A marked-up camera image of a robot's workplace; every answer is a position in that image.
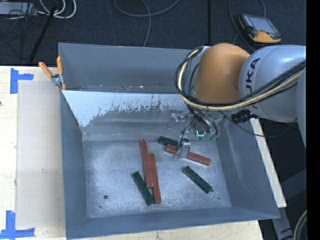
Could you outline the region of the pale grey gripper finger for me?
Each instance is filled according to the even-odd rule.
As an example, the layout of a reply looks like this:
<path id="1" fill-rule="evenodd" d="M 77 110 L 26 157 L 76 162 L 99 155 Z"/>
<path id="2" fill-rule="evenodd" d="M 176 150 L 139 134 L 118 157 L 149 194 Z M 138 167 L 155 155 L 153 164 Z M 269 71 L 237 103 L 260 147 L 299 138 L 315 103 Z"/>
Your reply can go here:
<path id="1" fill-rule="evenodd" d="M 176 160 L 187 158 L 191 144 L 187 139 L 182 139 L 175 149 L 173 157 Z"/>

